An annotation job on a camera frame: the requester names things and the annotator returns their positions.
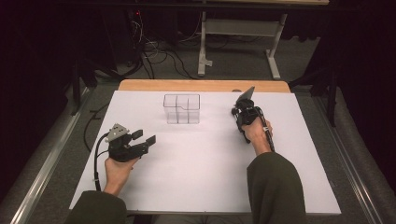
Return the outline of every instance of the person's right arm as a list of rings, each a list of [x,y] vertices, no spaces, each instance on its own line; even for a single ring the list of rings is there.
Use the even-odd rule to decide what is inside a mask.
[[[267,126],[272,132],[269,121]],[[242,128],[257,156],[247,168],[253,223],[306,223],[303,186],[294,165],[271,151],[259,118]]]

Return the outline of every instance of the person's left hand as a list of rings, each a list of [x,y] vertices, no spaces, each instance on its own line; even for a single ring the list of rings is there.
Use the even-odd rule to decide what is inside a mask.
[[[118,196],[138,160],[139,158],[135,158],[130,161],[119,162],[107,158],[105,161],[107,182],[103,192]]]

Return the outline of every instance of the transparent box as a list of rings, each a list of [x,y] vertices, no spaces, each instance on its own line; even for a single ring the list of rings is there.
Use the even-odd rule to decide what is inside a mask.
[[[165,94],[163,109],[169,124],[199,123],[199,94]]]

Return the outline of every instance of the table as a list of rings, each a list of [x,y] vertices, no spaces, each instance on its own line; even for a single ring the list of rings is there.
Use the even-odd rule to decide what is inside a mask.
[[[285,5],[313,5],[324,6],[329,4],[329,0],[207,0],[207,2],[233,2],[233,3],[258,3],[258,4],[285,4]],[[287,14],[280,16],[279,21],[238,21],[224,19],[207,19],[206,12],[202,12],[201,24],[201,47],[199,52],[198,76],[205,75],[205,67],[212,66],[213,62],[206,58],[205,40],[206,34],[214,35],[254,35],[267,36],[274,39],[273,45],[267,49],[266,57],[270,65],[273,79],[280,79],[280,74],[276,66],[275,52],[283,27],[285,26]]]
[[[264,114],[278,130],[276,152],[293,162],[302,179],[309,214],[340,214],[340,209],[310,138],[300,107],[283,81],[125,80],[113,95],[98,136],[115,122],[143,129],[145,141],[157,143],[137,163],[120,197],[135,214],[244,214],[250,212],[246,168],[255,158],[251,145],[238,132],[231,108],[241,92],[254,85],[252,100],[265,105]],[[199,124],[167,124],[163,96],[199,93]],[[99,152],[107,145],[99,146]],[[98,160],[102,186],[104,159]],[[94,189],[91,154],[79,181],[79,194]]]

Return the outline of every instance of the dark background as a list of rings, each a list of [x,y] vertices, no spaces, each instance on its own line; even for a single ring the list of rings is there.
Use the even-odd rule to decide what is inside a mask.
[[[331,1],[331,4],[359,6],[361,10],[356,14],[291,13],[282,38],[297,35],[304,41],[321,36],[306,73],[329,62],[335,64],[350,114],[390,186],[396,189],[393,177],[396,44],[392,39],[396,34],[393,24],[396,18],[382,1]],[[176,10],[150,12],[146,10],[144,16],[151,32],[175,44],[177,30],[191,34],[199,15]],[[119,57],[111,48],[111,34],[103,22],[106,15],[108,11],[106,14],[98,9],[59,8],[46,0],[0,3],[0,169],[6,171],[1,175],[0,201],[63,111],[67,103],[64,90],[71,82],[76,60],[88,57],[108,68],[114,68],[118,60],[130,60]],[[249,17],[265,19],[262,14],[249,14]],[[95,58],[98,54],[105,57]]]

